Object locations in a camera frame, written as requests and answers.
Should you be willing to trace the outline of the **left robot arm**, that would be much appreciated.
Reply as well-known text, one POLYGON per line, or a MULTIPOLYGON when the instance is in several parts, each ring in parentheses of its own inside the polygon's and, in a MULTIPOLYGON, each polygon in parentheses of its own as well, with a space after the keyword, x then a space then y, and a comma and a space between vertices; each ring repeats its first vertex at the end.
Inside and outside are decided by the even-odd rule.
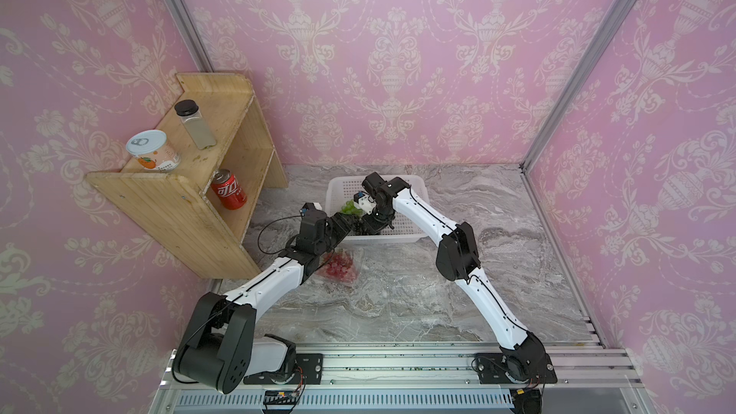
POLYGON ((257 322, 320 268, 322 257, 360 226, 360 217, 328 216, 312 204, 300 212, 296 236, 273 264, 226 294, 209 292, 195 305, 176 349, 172 376, 229 394, 245 379, 266 375, 288 383, 298 373, 296 346, 275 335, 256 337, 257 322))

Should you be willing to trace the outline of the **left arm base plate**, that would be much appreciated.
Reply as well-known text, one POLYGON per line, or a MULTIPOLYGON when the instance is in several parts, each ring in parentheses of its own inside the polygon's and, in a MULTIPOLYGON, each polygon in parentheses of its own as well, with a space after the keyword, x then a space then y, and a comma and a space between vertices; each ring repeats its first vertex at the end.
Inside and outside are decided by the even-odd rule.
POLYGON ((319 353, 297 353, 288 356, 286 362, 275 372, 263 372, 247 376, 245 385, 320 385, 324 355, 319 353))

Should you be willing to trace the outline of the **red grape bunch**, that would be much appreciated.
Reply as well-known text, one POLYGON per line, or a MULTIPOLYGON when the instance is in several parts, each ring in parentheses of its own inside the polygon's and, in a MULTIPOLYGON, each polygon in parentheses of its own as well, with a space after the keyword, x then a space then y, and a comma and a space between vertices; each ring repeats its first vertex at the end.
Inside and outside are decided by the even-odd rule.
POLYGON ((355 261, 345 251, 330 253, 322 272, 330 279, 347 284, 353 283, 358 277, 355 261))

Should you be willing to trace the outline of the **clear plastic clamshell container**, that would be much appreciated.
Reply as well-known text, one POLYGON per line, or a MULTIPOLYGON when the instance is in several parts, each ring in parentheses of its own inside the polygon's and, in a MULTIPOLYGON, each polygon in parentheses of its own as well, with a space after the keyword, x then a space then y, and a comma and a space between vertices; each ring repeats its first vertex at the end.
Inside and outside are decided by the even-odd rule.
POLYGON ((315 274, 330 281, 352 285, 358 280, 361 263, 361 249, 337 248, 321 257, 315 274))

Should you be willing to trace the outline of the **green grape bunch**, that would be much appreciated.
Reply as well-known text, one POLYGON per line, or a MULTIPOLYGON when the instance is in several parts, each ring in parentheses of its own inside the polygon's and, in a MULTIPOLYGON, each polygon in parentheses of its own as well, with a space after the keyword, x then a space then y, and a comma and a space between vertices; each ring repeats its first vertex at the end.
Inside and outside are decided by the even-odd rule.
POLYGON ((360 209, 360 207, 358 207, 358 205, 356 205, 356 203, 354 203, 354 201, 352 200, 347 201, 341 207, 340 212, 345 215, 352 215, 357 217, 361 217, 364 214, 363 210, 360 209))

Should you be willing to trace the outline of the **black grape bunch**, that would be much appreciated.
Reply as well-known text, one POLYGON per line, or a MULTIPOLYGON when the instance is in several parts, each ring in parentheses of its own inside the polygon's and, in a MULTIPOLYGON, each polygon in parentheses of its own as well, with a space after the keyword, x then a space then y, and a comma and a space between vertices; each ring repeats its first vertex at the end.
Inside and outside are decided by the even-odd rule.
POLYGON ((351 235, 352 236, 368 236, 369 233, 364 223, 361 220, 359 220, 358 222, 355 222, 353 224, 351 235))

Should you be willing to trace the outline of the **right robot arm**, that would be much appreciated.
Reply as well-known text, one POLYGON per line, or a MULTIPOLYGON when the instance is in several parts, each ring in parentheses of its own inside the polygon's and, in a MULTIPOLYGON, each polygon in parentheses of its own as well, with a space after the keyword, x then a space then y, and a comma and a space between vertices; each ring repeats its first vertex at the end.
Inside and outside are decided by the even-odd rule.
POLYGON ((471 224, 444 216, 398 176, 386 180, 373 172, 361 187, 354 203, 364 212, 363 230, 378 234, 391 227, 400 214, 435 243, 437 270, 466 293, 491 328, 507 377, 515 383, 555 383, 554 366, 544 343, 517 319, 482 268, 471 224))

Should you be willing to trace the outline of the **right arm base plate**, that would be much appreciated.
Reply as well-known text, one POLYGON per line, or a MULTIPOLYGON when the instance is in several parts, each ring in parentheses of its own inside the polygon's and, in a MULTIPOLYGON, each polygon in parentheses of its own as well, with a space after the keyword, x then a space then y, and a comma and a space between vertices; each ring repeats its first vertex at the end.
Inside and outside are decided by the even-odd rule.
POLYGON ((558 376, 552 359, 544 354, 539 360, 522 360, 503 353, 478 353, 471 360, 471 369, 481 384, 516 384, 530 387, 557 383, 558 376))

